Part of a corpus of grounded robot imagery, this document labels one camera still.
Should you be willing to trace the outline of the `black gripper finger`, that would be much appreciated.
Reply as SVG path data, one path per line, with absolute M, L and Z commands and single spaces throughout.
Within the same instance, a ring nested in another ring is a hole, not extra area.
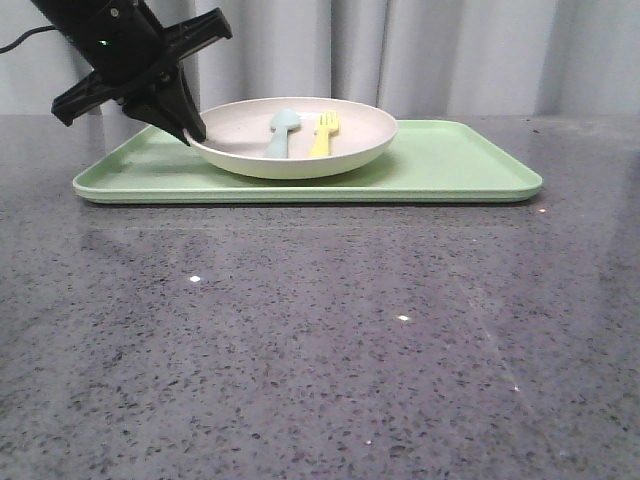
M 186 139 L 182 124 L 156 101 L 142 97 L 131 98 L 123 103 L 122 112 L 131 119 L 153 125 L 169 133 L 185 145 L 190 145 Z
M 185 136 L 206 139 L 206 126 L 196 108 L 182 69 L 164 72 L 154 86 L 152 100 L 173 114 L 184 127 Z

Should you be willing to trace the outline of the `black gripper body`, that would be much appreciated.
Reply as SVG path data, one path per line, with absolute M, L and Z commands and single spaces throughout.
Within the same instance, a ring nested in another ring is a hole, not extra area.
M 143 1 L 36 1 L 36 8 L 91 65 L 93 71 L 52 104 L 52 113 L 69 126 L 108 100 L 152 100 L 164 72 L 232 37 L 219 8 L 175 25 L 163 26 Z

